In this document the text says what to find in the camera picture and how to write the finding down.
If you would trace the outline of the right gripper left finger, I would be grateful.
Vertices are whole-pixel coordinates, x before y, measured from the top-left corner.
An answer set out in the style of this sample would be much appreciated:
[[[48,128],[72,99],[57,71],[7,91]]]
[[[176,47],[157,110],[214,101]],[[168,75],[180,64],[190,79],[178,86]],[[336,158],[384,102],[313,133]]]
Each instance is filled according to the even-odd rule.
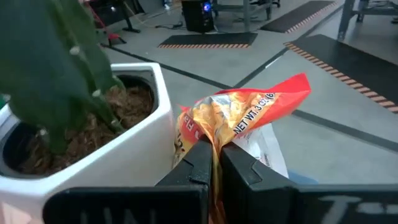
[[[209,224],[212,145],[202,136],[156,186],[166,188],[156,224]]]

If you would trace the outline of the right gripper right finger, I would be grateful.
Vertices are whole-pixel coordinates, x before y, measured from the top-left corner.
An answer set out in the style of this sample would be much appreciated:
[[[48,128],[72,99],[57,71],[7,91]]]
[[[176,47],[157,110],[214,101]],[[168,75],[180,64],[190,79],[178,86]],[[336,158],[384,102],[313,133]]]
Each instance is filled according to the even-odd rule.
[[[292,224],[294,183],[235,143],[222,148],[223,205],[228,224]]]

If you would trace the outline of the orange Maruchan ramen pack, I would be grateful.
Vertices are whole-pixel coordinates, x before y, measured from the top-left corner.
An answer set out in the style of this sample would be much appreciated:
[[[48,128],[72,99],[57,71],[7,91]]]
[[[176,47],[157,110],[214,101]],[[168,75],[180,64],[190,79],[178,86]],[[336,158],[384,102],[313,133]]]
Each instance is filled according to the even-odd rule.
[[[235,88],[204,97],[192,107],[181,108],[175,134],[174,164],[177,165],[206,136],[211,143],[210,224],[226,224],[221,201],[221,149],[235,143],[257,161],[288,177],[289,173],[271,123],[290,115],[310,94],[305,73],[296,74],[270,89]]]

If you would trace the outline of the white hexagonal planter pot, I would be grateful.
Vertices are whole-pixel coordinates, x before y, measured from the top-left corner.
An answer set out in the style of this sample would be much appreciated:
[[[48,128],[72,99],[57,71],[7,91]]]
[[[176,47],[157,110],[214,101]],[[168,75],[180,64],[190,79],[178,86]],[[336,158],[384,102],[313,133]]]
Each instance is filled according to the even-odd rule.
[[[0,224],[44,224],[53,195],[73,187],[154,186],[172,169],[174,116],[158,63],[114,63],[119,77],[137,78],[154,92],[154,111],[143,121],[80,161],[48,177],[22,175],[0,155]]]

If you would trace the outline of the black hazard-striped floor mat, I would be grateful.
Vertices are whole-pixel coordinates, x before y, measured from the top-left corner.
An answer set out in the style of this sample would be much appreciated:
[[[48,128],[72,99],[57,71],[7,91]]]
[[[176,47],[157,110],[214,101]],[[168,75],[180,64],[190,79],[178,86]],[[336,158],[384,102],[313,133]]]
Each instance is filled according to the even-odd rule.
[[[309,1],[272,22],[265,24],[260,30],[288,34],[304,26],[323,11],[335,5],[335,1]]]
[[[251,46],[257,34],[252,32],[230,34],[172,35],[158,45],[163,49],[244,49]]]
[[[321,34],[284,46],[398,115],[398,65]]]

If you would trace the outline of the black computer tower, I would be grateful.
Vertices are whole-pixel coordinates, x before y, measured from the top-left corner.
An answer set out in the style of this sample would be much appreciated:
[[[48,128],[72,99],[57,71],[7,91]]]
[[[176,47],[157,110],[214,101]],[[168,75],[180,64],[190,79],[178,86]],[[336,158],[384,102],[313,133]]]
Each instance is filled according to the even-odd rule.
[[[188,31],[206,33],[214,30],[211,0],[182,0],[181,3]]]

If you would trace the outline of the black floor stand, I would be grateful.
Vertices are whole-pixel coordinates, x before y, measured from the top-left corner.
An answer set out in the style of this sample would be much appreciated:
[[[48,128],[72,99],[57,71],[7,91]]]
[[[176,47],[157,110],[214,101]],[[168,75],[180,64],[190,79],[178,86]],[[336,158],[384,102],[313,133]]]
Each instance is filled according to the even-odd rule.
[[[140,33],[141,31],[139,29],[133,28],[131,21],[130,21],[130,15],[129,14],[134,14],[131,12],[131,9],[129,8],[128,4],[126,3],[125,0],[119,0],[120,2],[120,8],[121,12],[123,14],[123,18],[126,21],[127,26],[122,28],[123,31],[127,32],[134,32],[134,33]]]

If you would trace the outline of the red and black stand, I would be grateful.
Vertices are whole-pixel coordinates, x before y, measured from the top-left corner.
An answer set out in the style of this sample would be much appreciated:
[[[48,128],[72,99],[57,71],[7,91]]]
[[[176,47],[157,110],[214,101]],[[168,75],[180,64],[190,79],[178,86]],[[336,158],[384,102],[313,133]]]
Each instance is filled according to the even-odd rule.
[[[98,34],[101,31],[106,36],[106,38],[108,40],[108,45],[110,47],[112,47],[113,44],[116,43],[116,42],[119,43],[119,44],[126,44],[127,42],[119,34],[116,34],[116,33],[113,33],[111,31],[109,31],[109,29],[107,28],[107,25],[103,22],[103,20],[96,13],[94,8],[91,6],[91,3],[93,1],[97,1],[97,0],[83,0],[83,5],[93,15],[93,20],[94,20],[96,33]]]

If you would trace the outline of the grey metal table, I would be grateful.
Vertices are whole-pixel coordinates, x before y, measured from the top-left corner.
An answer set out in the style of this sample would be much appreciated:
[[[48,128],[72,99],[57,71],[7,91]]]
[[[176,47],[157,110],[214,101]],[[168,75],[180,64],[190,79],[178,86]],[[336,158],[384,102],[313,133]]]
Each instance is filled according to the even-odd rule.
[[[245,21],[248,17],[259,14],[264,11],[266,20],[272,18],[274,3],[280,7],[280,1],[277,0],[211,0],[213,11],[216,16],[219,12],[236,12],[243,15]]]

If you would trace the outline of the green cactus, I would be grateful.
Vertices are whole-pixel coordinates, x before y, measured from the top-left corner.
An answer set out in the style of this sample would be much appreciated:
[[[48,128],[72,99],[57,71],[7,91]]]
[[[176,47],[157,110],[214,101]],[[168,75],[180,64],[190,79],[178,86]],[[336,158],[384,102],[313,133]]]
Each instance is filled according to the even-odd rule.
[[[0,0],[0,94],[52,153],[65,152],[67,132],[91,114],[123,130],[105,99],[114,86],[123,83],[79,0]]]

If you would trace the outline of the dark metal table legs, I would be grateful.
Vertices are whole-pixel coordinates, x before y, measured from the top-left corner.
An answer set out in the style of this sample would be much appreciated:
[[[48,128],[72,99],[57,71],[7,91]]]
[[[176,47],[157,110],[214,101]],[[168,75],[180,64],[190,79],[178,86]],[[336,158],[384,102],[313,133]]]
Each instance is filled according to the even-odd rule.
[[[363,22],[366,15],[398,16],[398,2],[393,0],[345,0],[338,29],[338,41],[344,41],[352,17],[357,16],[356,22]]]

